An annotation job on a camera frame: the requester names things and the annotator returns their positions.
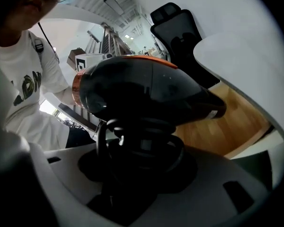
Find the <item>cable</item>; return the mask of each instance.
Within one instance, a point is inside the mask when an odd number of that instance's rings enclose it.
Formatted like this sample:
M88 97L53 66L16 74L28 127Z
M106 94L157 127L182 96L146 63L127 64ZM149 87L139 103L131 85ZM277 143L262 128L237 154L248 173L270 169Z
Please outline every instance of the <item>cable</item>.
M49 45L51 46L51 48L52 48L53 52L55 53L55 56L57 57L58 63L60 63L59 57L58 57L58 55L57 55L56 51L53 49L53 47L52 47L51 43L49 42L48 38L46 37L46 35L45 35L45 33L44 33L43 29L42 29L42 26L41 26L40 22L38 23L38 25L39 25L39 27L40 27L40 29L41 29L42 33L44 34L44 36L45 36L45 38L46 38L47 42L48 42L48 43L49 43Z
M95 133L94 133L94 135L93 135L93 137L92 137L91 139L93 139L93 138L94 138L94 136L95 136L95 134L96 134L96 132L97 132L97 130L98 130L98 127L99 127L99 125L100 125L101 121L102 121L102 120L99 120L99 123L98 123L98 125L97 125L97 127L96 127Z

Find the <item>black office chair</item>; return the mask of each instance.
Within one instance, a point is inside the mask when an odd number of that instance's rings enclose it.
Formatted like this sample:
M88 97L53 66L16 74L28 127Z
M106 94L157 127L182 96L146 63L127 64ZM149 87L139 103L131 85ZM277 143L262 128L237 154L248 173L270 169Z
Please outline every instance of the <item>black office chair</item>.
M170 2L151 13L154 25L151 32L168 50L171 62L187 73L204 88L219 80L195 60L194 47L202 40L189 10Z

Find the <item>black hair dryer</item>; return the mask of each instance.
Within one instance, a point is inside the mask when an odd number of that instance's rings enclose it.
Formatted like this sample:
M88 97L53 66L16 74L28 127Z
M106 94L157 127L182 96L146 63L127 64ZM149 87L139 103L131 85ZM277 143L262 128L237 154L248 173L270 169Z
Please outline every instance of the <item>black hair dryer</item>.
M127 226L158 193L175 193L194 179L197 167L181 139L172 135L187 122L219 118L226 104L176 65L150 56L122 56L80 71L76 103L104 120L97 161L102 193L89 207ZM110 129L118 139L106 141Z

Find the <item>black graphic print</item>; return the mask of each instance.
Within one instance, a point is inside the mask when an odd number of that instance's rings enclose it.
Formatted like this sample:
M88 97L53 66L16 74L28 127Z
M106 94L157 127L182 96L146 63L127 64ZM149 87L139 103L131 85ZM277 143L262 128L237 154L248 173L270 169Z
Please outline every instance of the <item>black graphic print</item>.
M33 79L29 75L24 76L24 80L22 83L23 98L20 95L18 95L14 101L14 106L17 106L20 103L22 103L24 100L28 99L33 94L34 91L36 92L38 88L40 88L41 78L42 78L41 73L34 71L33 71Z

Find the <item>backpack strap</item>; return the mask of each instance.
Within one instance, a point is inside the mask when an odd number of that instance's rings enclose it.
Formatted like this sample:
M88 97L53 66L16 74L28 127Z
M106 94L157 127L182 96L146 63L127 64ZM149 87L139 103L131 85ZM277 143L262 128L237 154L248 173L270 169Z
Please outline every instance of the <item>backpack strap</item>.
M28 32L28 36L32 42L32 46L35 49L35 51L38 53L40 62L42 61L42 52L44 50L43 42L40 38L35 36L33 33L30 31Z

